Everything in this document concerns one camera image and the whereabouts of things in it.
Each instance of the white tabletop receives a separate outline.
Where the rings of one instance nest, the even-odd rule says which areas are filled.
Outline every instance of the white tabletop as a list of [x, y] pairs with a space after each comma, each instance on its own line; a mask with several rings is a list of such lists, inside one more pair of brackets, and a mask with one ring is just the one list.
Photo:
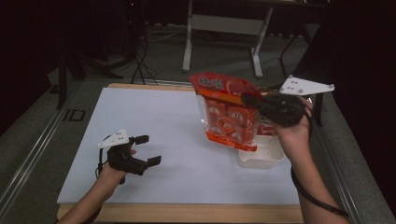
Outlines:
[[127, 175], [107, 203], [299, 204], [290, 161], [271, 169], [243, 168], [237, 149], [207, 140], [193, 91], [104, 88], [58, 198], [76, 203], [95, 181], [108, 135], [149, 135], [134, 146], [139, 160], [163, 156], [144, 175]]

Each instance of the gray carpet floor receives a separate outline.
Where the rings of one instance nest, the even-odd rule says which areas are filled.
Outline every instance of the gray carpet floor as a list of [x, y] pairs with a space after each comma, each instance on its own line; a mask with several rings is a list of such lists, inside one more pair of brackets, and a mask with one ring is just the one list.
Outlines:
[[[288, 39], [271, 35], [265, 37], [260, 53], [263, 78], [257, 79], [254, 77], [249, 51], [251, 47], [255, 46], [257, 37], [220, 34], [223, 40], [213, 41], [212, 34], [194, 33], [191, 70], [185, 73], [181, 70], [186, 42], [183, 29], [183, 27], [162, 26], [149, 28], [148, 49], [144, 50], [142, 47], [138, 49], [139, 58], [144, 59], [143, 76], [148, 84], [155, 84], [154, 79], [162, 83], [167, 81], [169, 84], [174, 84], [174, 82], [188, 84], [188, 75], [205, 71], [242, 77], [259, 87], [283, 83], [285, 77], [278, 57], [287, 45]], [[288, 74], [292, 73], [292, 70], [297, 66], [306, 47], [302, 38], [297, 38], [290, 46], [284, 57]], [[120, 56], [117, 55], [110, 57], [110, 61], [119, 59]], [[14, 192], [10, 202], [6, 204], [5, 208], [2, 208], [1, 223], [54, 223], [56, 221], [59, 208], [56, 203], [58, 194], [76, 155], [101, 89], [114, 82], [130, 83], [135, 69], [136, 63], [114, 69], [113, 72], [123, 76], [123, 79], [104, 77], [88, 67], [86, 68], [88, 75], [84, 81], [76, 81], [69, 76], [69, 95], [64, 108], [56, 110], [57, 95], [47, 92], [0, 138], [0, 151], [2, 151], [0, 192], [4, 192], [12, 184], [15, 179], [14, 175], [21, 168], [25, 158], [37, 158], [36, 163], [28, 166], [30, 171], [22, 178], [22, 187]], [[53, 84], [57, 84], [57, 75], [57, 70], [49, 74]], [[142, 83], [140, 75], [136, 76], [134, 82]], [[349, 152], [357, 152], [350, 157], [361, 157], [347, 125], [342, 123], [343, 121], [339, 121], [342, 120], [342, 116], [336, 110], [336, 104], [330, 94], [326, 95], [323, 108], [325, 124], [330, 126], [328, 128], [330, 137], [336, 139], [336, 141], [331, 141], [332, 147], [347, 144], [349, 147], [354, 147]], [[86, 114], [83, 121], [64, 120], [68, 109], [84, 110]], [[340, 125], [343, 126], [344, 133], [340, 133], [339, 126], [332, 128], [334, 127], [332, 123], [335, 120], [341, 122]], [[51, 123], [56, 123], [55, 128], [48, 130], [48, 125]], [[49, 133], [46, 135], [47, 139], [42, 139], [43, 133]], [[321, 150], [322, 145], [323, 143], [314, 136], [312, 140], [314, 157], [318, 162], [321, 162], [320, 171], [332, 194], [339, 203], [342, 203], [342, 199], [338, 196], [339, 189], [333, 183], [332, 174], [328, 166], [323, 164], [327, 155]], [[342, 172], [347, 172], [347, 169], [349, 169], [347, 166], [343, 166]], [[361, 182], [363, 178], [372, 181], [370, 171], [363, 169], [362, 174], [357, 175], [352, 181]], [[366, 189], [356, 187], [352, 190], [358, 194], [355, 203], [368, 206], [369, 209], [383, 214], [382, 210], [378, 211], [378, 205], [383, 201], [375, 187], [373, 190], [375, 194], [366, 199], [359, 197], [364, 194]], [[376, 205], [368, 204], [366, 200], [375, 201]], [[375, 223], [372, 222], [373, 217], [369, 214], [360, 213], [360, 216], [367, 223]]]

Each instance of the black cable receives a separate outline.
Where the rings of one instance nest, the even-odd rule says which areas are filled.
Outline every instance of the black cable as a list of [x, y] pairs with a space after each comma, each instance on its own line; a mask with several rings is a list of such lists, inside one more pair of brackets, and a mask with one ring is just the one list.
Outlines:
[[303, 188], [303, 186], [301, 186], [300, 182], [298, 181], [292, 167], [290, 169], [290, 173], [291, 173], [291, 180], [293, 181], [294, 186], [301, 193], [301, 195], [303, 195], [308, 201], [310, 201], [311, 203], [314, 203], [315, 205], [317, 205], [321, 208], [324, 208], [324, 209], [328, 210], [329, 212], [334, 213], [338, 216], [349, 217], [349, 214], [346, 211], [343, 211], [339, 208], [333, 207], [329, 204], [323, 203], [323, 202], [319, 201], [318, 199], [312, 197], [308, 192], [306, 192], [306, 190]]

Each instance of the dark background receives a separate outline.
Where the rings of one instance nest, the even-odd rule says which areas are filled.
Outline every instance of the dark background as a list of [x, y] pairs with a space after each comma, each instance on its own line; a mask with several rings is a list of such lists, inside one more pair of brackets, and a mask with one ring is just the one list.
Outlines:
[[[148, 24], [186, 24], [187, 1], [144, 2]], [[334, 1], [324, 19], [321, 10], [280, 8], [274, 12], [268, 33], [287, 37], [301, 32], [301, 24], [306, 21], [322, 21], [294, 74], [335, 85], [333, 96], [395, 214], [393, 2]], [[219, 8], [207, 2], [194, 6], [201, 12], [237, 13], [238, 17], [252, 19], [263, 18], [265, 9], [238, 5]], [[118, 1], [104, 0], [0, 1], [0, 134], [50, 88], [47, 73], [58, 67], [63, 50], [73, 48], [104, 60], [108, 53], [127, 50], [120, 37], [128, 30], [126, 22], [133, 21], [137, 26], [134, 18], [139, 15], [125, 14], [124, 9]]]

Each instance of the orange snack package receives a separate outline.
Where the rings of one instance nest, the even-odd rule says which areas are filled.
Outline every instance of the orange snack package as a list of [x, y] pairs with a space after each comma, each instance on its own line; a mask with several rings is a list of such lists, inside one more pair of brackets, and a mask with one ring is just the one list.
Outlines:
[[210, 141], [245, 151], [256, 151], [253, 139], [260, 124], [256, 108], [242, 103], [242, 93], [260, 97], [248, 81], [206, 72], [189, 76], [197, 93], [205, 133]]

